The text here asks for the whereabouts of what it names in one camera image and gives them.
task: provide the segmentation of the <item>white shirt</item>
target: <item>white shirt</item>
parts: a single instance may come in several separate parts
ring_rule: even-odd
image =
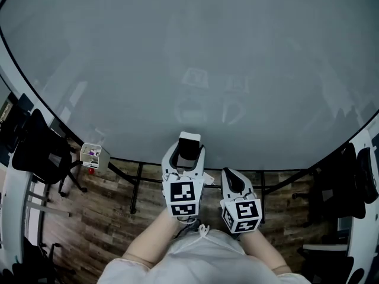
[[[199,233],[174,240],[163,260],[152,269],[125,259],[113,260],[98,284],[121,283],[310,284],[297,274],[275,275],[263,262],[248,257],[238,241],[204,226]]]

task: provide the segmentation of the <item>person's arm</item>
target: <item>person's arm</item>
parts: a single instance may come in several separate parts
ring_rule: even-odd
[[[259,230],[240,236],[243,250],[248,256],[263,261],[276,275],[291,273],[282,255],[270,244]]]
[[[131,242],[123,258],[152,268],[164,255],[178,227],[179,222],[169,215],[166,208],[149,227]]]

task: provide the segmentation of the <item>small white box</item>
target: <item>small white box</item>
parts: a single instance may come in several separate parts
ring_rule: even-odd
[[[262,219],[261,200],[225,202],[222,217],[232,234],[254,231]]]
[[[163,195],[173,217],[199,214],[204,179],[181,177],[177,181],[163,181]]]
[[[100,145],[84,143],[81,149],[83,166],[105,171],[111,156]]]

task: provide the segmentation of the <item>wooden floor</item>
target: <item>wooden floor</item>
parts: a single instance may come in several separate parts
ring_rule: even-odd
[[[138,164],[113,160],[113,163],[129,175],[136,175]],[[163,210],[165,200],[160,183],[142,181],[139,187],[134,215],[129,213],[132,186],[115,173],[90,175],[85,167],[74,170],[78,181],[88,188],[87,193],[80,192],[67,179],[63,191],[69,193],[62,198],[57,192],[58,184],[49,192],[51,201],[48,207],[72,213],[70,218],[46,214],[43,225],[43,242],[48,247],[60,243],[56,248],[54,262],[73,268],[76,275],[61,273],[66,283],[96,283],[105,265],[120,257],[133,241]],[[207,171],[220,184],[220,172]],[[275,185],[290,177],[293,172],[266,173],[266,185]],[[260,185],[260,174],[245,173],[253,185]],[[161,179],[160,166],[145,165],[143,178]],[[288,265],[299,272],[303,258],[297,249],[304,243],[319,243],[328,233],[329,224],[321,223],[303,228],[307,220],[308,203],[304,199],[293,200],[294,192],[307,192],[313,184],[311,176],[292,183],[266,197],[266,223],[261,231],[281,252]],[[261,191],[255,189],[260,197]],[[221,192],[218,189],[204,189],[200,219],[211,228],[225,230],[221,220],[219,206]]]

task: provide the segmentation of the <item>white sleeve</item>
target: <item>white sleeve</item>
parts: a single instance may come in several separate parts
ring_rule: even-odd
[[[306,278],[297,273],[283,273],[278,279],[281,284],[310,284]]]
[[[150,269],[138,262],[115,259],[104,269],[98,284],[138,284]]]

